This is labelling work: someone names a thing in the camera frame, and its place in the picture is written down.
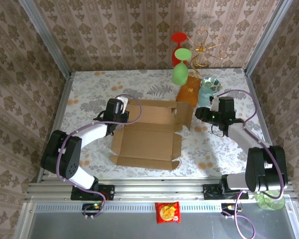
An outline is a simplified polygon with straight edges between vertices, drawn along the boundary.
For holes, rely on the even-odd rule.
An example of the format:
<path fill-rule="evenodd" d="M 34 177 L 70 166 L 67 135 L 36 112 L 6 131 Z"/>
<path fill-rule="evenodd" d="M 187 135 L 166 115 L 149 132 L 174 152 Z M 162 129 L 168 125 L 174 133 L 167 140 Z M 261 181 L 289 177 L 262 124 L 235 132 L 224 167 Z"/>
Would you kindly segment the brown cardboard box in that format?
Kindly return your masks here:
<path fill-rule="evenodd" d="M 180 162 L 184 126 L 191 127 L 193 107 L 187 102 L 133 100 L 126 110 L 129 125 L 114 132 L 110 160 L 115 165 L 174 170 Z"/>

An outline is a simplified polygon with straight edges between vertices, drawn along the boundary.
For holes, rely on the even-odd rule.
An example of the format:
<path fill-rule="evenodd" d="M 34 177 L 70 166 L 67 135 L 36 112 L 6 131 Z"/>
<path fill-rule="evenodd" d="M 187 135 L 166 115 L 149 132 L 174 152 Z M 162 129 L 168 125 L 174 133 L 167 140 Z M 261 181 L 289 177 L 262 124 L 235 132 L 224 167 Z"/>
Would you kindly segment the light blue cup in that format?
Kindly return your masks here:
<path fill-rule="evenodd" d="M 198 105 L 200 107 L 206 107 L 209 105 L 210 97 L 213 95 L 213 91 L 209 87 L 201 87 L 198 92 Z"/>

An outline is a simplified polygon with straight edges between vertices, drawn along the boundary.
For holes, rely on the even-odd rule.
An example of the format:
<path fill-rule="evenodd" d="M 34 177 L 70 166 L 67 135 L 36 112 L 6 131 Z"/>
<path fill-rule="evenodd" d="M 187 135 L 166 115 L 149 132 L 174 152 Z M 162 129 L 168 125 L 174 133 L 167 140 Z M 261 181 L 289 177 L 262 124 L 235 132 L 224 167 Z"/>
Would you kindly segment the orange brown envelope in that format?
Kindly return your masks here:
<path fill-rule="evenodd" d="M 198 102 L 198 92 L 200 89 L 200 79 L 193 76 L 188 76 L 185 85 L 181 86 L 178 95 L 176 97 L 177 102 L 187 102 L 194 108 Z"/>

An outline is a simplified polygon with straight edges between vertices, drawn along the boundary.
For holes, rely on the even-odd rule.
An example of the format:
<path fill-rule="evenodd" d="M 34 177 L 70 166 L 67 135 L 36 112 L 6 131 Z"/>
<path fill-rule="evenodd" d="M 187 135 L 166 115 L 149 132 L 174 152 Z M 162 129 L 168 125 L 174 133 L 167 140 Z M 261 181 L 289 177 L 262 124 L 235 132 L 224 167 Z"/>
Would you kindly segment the green patterned bowl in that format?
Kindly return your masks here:
<path fill-rule="evenodd" d="M 208 87 L 213 93 L 217 93 L 222 89 L 221 82 L 213 77 L 205 77 L 200 82 L 200 87 Z"/>

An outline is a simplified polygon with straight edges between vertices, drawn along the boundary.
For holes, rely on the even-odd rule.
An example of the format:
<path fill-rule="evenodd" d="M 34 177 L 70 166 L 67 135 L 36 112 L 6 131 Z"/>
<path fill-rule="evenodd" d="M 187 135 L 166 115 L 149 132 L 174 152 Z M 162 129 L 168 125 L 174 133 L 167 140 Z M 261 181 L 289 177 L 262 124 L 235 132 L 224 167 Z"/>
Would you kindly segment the green plastic goblet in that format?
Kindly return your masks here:
<path fill-rule="evenodd" d="M 183 86 L 186 84 L 188 77 L 188 68 L 185 61 L 191 58 L 191 52 L 186 48 L 179 48 L 174 55 L 180 62 L 174 67 L 171 79 L 175 85 Z"/>

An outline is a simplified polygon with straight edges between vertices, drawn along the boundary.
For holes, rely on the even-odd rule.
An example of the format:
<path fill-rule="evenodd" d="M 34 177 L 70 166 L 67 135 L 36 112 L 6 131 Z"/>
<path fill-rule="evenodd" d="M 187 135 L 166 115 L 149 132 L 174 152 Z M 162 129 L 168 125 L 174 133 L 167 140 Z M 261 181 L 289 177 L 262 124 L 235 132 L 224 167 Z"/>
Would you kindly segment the floral table cover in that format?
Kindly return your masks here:
<path fill-rule="evenodd" d="M 179 87 L 171 81 L 171 70 L 85 71 L 71 75 L 71 88 L 66 92 L 67 103 L 61 130 L 72 132 L 92 121 L 105 109 L 108 99 L 129 94 L 138 99 L 174 101 Z M 254 112 L 250 81 L 240 68 L 201 69 L 201 77 L 220 81 L 221 91 L 234 98 L 236 116 L 258 137 L 267 140 L 265 124 Z M 247 155 L 216 127 L 193 119 L 190 128 L 180 132 L 182 150 L 179 166 L 172 170 L 117 166 L 110 161 L 112 137 L 96 140 L 83 148 L 80 166 L 98 178 L 165 178 L 218 177 L 243 173 Z"/>

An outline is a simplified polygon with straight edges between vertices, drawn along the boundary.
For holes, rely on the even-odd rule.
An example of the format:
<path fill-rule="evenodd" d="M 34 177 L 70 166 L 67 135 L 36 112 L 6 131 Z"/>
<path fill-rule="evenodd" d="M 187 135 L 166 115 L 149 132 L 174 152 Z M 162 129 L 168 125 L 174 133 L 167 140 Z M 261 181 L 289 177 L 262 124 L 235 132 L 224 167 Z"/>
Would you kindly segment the red plastic goblet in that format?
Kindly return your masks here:
<path fill-rule="evenodd" d="M 181 44 L 187 39 L 187 36 L 183 32 L 176 32 L 171 36 L 171 40 L 175 43 L 177 43 L 177 46 L 175 47 L 173 53 L 172 53 L 172 67 L 175 67 L 177 64 L 180 63 L 180 60 L 176 58 L 175 52 L 176 50 L 182 48 Z"/>

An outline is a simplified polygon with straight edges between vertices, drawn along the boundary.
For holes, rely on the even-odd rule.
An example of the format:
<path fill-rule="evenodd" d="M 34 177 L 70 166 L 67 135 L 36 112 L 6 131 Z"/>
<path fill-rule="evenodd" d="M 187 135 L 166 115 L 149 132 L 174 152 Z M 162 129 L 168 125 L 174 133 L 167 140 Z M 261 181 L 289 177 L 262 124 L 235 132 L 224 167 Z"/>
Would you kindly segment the clear green plastic cup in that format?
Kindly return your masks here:
<path fill-rule="evenodd" d="M 280 199 L 272 199 L 263 193 L 255 196 L 258 206 L 263 210 L 281 210 L 285 207 L 286 201 L 284 197 Z"/>

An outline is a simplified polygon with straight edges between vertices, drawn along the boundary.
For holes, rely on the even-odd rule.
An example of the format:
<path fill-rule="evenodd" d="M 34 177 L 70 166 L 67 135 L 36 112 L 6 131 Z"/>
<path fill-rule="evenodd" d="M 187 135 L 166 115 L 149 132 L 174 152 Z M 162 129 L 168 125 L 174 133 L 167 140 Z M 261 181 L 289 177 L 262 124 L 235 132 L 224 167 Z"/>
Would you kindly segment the red snack packet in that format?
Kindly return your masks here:
<path fill-rule="evenodd" d="M 180 203 L 155 203 L 156 222 L 181 223 Z"/>

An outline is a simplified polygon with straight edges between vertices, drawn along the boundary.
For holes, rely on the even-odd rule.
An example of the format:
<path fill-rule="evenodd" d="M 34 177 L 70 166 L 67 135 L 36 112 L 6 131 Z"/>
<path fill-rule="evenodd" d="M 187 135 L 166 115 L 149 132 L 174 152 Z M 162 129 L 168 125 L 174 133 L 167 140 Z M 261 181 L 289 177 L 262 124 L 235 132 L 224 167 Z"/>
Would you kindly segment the grey metal tray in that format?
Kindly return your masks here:
<path fill-rule="evenodd" d="M 158 224 L 153 203 L 110 202 L 95 219 L 82 215 L 81 203 L 25 203 L 13 239 L 299 239 L 299 205 L 262 210 L 246 203 L 235 222 L 216 203 L 181 204 L 181 222 Z"/>

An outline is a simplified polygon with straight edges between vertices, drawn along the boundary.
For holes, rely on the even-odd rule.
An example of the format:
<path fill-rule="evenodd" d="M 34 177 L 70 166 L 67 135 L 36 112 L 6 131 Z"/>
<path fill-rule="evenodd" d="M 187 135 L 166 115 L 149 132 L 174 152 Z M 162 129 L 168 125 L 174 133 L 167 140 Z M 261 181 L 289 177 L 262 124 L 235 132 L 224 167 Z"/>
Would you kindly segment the aluminium side rail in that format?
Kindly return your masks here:
<path fill-rule="evenodd" d="M 255 112 L 252 116 L 258 117 L 265 139 L 261 141 L 257 135 L 253 135 L 251 131 L 247 130 L 247 134 L 256 145 L 250 146 L 247 149 L 246 178 L 248 181 L 254 180 L 255 182 L 264 182 L 267 180 L 271 184 L 284 183 L 284 174 L 279 168 L 279 162 L 274 159 L 275 156 L 282 154 L 282 150 L 278 149 L 277 146 L 272 146 L 252 80 L 249 76 L 246 76 L 246 81 L 255 106 Z"/>
<path fill-rule="evenodd" d="M 65 85 L 64 85 L 64 88 L 63 88 L 63 91 L 62 91 L 60 102 L 59 102 L 59 105 L 58 105 L 58 108 L 57 108 L 57 111 L 56 111 L 56 114 L 55 114 L 55 119 L 54 119 L 54 122 L 53 122 L 51 132 L 50 132 L 50 135 L 49 135 L 48 139 L 50 139 L 52 133 L 55 130 L 61 129 L 64 114 L 65 114 L 65 110 L 66 110 L 66 107 L 67 107 L 67 102 L 68 102 L 69 95 L 70 95 L 70 92 L 71 92 L 71 89 L 72 89 L 72 84 L 73 84 L 72 76 L 74 76 L 74 75 L 75 75 L 75 73 L 70 73 L 70 75 L 68 76 L 68 78 L 65 81 Z"/>

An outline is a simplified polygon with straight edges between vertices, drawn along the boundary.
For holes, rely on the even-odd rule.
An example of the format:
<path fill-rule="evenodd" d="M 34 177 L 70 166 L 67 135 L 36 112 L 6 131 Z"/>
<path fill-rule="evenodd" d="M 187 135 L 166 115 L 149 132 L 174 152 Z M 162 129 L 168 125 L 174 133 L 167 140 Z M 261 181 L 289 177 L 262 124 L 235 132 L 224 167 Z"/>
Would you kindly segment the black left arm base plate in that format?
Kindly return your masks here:
<path fill-rule="evenodd" d="M 114 185 L 99 185 L 98 192 L 104 195 L 106 201 L 113 201 L 115 195 Z M 84 192 L 76 187 L 72 187 L 71 200 L 73 201 L 101 201 L 100 195 Z"/>

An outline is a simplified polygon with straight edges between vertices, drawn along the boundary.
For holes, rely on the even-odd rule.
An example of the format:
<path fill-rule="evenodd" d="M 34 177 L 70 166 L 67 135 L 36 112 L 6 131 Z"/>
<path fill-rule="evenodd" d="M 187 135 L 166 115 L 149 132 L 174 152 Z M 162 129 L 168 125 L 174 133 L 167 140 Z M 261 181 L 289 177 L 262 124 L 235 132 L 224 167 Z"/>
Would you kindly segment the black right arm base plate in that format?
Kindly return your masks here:
<path fill-rule="evenodd" d="M 220 184 L 204 184 L 203 194 L 205 200 L 225 200 L 225 199 L 237 199 L 240 191 L 226 189 Z"/>

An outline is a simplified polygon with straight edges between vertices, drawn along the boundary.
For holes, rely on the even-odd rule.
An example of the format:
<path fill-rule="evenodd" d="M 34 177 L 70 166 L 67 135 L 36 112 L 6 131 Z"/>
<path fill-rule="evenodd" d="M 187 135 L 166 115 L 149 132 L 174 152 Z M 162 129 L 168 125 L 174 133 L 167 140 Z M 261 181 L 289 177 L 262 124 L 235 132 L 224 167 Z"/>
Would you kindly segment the aluminium cross rail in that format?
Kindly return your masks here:
<path fill-rule="evenodd" d="M 103 179 L 100 184 L 115 186 L 114 202 L 201 202 L 203 185 L 217 184 L 219 179 Z M 31 183 L 26 202 L 69 202 L 72 186 L 55 179 Z"/>

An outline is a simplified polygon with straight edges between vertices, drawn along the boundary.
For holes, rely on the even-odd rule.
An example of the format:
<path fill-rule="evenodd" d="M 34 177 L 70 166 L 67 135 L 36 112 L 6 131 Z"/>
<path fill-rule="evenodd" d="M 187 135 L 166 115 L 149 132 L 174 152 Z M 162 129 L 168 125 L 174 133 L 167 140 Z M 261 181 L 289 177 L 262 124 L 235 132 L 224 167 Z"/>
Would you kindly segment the aluminium corner post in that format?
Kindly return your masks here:
<path fill-rule="evenodd" d="M 47 47 L 49 53 L 53 57 L 58 69 L 63 74 L 64 78 L 68 80 L 71 76 L 71 70 L 67 65 L 57 43 L 55 42 L 52 33 L 48 29 L 44 19 L 42 18 L 38 8 L 35 6 L 33 0 L 19 0 L 20 4 L 24 8 L 26 14 L 34 25 L 36 31 L 43 40 L 45 46 Z"/>
<path fill-rule="evenodd" d="M 293 0 L 279 0 L 278 4 L 268 21 L 256 47 L 254 48 L 250 59 L 248 60 L 244 72 L 246 76 L 250 76 L 257 66 L 260 58 L 264 54 L 266 48 L 268 47 L 270 41 L 272 40 L 275 32 L 277 31 L 281 21 L 283 20 L 285 14 L 289 10 Z"/>

